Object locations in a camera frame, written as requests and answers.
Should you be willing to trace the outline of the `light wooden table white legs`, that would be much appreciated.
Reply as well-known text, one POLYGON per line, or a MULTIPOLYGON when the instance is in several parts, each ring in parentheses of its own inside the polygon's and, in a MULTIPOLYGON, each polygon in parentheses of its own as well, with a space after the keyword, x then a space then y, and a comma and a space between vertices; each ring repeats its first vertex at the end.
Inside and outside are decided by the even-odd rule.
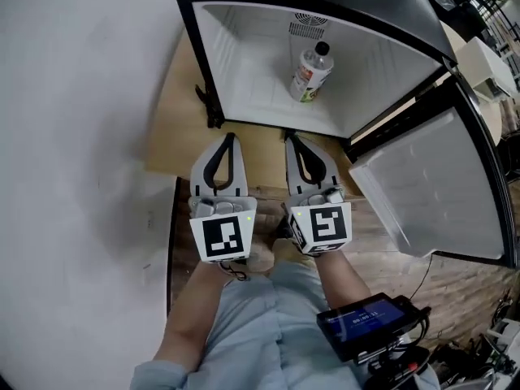
POLYGON ((251 188, 287 188, 284 132, 248 123, 207 127, 206 106, 195 87, 204 86, 188 34, 182 32, 162 88, 148 138, 145 167, 188 179, 203 151, 228 132, 240 141, 251 188))

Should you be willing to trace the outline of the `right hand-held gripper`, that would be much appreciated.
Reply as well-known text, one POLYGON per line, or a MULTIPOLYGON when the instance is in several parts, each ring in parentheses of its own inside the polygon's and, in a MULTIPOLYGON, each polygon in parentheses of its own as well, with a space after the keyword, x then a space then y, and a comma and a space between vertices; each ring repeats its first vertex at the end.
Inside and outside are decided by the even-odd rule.
POLYGON ((336 162, 314 142, 285 139, 288 191, 284 202, 293 241, 304 255, 335 251, 352 240, 351 204, 345 200, 336 162))

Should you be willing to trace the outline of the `white countertop appliance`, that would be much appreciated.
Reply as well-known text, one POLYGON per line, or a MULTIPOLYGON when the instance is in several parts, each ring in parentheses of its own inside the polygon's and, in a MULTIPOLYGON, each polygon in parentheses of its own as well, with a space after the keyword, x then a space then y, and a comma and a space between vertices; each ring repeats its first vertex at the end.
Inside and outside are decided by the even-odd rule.
POLYGON ((455 51, 458 68, 479 98, 498 102, 518 94, 509 66, 474 37, 455 51))

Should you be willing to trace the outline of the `clear drink bottle black cap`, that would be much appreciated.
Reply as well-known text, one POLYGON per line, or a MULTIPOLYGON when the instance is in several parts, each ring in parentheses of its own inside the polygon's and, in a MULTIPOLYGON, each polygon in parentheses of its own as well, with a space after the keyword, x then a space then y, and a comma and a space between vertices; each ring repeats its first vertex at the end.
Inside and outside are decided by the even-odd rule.
POLYGON ((312 102, 333 67, 330 46, 325 41, 319 41, 314 48, 303 50, 289 87, 291 97, 297 102, 312 102))

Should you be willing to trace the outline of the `black mini fridge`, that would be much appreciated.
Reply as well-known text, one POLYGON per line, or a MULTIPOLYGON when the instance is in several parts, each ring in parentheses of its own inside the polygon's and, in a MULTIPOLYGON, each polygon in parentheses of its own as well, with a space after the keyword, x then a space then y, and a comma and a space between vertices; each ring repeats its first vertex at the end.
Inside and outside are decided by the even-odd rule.
POLYGON ((520 269, 499 154, 428 0, 177 0, 215 124, 341 141, 397 249, 520 269), (330 46, 312 102, 289 87, 303 50, 330 46))

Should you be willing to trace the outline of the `black monitor with blue screen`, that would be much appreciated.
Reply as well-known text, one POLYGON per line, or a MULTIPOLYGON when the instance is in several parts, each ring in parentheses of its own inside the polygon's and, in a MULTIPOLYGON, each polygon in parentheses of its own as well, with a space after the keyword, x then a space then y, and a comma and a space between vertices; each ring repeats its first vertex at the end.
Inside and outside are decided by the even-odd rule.
POLYGON ((404 353, 429 328, 431 307, 381 292, 316 315, 316 322, 342 362, 362 364, 385 353, 404 353))

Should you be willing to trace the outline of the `person's light blue shirt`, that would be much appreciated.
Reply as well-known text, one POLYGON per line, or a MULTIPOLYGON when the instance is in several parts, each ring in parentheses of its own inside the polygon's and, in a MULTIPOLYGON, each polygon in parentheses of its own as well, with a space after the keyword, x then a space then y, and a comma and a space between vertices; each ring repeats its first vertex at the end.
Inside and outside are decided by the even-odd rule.
POLYGON ((153 358, 130 390, 362 390, 367 369, 341 362, 316 322, 329 309, 317 267, 230 277, 198 368, 153 358))

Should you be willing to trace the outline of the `person's beige trousers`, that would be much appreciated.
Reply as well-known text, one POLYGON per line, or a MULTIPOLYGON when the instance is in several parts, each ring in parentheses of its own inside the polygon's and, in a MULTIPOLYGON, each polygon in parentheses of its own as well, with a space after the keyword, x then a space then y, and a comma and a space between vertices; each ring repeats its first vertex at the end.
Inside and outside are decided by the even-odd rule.
POLYGON ((245 265, 250 274, 266 275, 282 262, 295 263, 316 270, 314 259, 302 254, 295 242, 289 239, 276 239, 270 248, 265 244, 253 245, 245 265))

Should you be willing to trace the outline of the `person's right forearm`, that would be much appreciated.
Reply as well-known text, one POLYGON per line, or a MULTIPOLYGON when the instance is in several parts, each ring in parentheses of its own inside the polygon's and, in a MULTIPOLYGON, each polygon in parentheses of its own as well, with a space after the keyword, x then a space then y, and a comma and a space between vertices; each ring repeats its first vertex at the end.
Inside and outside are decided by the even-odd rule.
POLYGON ((324 295, 331 309, 351 305, 371 297, 365 281, 340 250, 314 259, 324 295))

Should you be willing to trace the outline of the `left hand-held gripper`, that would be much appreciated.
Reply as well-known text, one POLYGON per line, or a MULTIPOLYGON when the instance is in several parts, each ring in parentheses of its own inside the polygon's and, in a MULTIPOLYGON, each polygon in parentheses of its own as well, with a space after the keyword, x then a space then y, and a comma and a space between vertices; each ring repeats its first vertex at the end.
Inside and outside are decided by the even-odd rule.
POLYGON ((248 194, 241 143, 234 132, 209 145, 190 174, 190 227, 203 262, 247 259, 250 255, 258 202, 248 194), (227 155, 227 180, 215 175, 227 155))

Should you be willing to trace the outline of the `person's left forearm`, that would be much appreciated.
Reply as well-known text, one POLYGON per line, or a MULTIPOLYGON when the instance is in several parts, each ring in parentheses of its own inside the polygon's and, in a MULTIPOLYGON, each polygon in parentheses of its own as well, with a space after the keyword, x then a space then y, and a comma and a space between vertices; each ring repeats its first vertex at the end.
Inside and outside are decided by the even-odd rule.
POLYGON ((229 280, 215 264, 197 264, 167 318, 156 360, 181 365, 188 373, 198 368, 229 280))

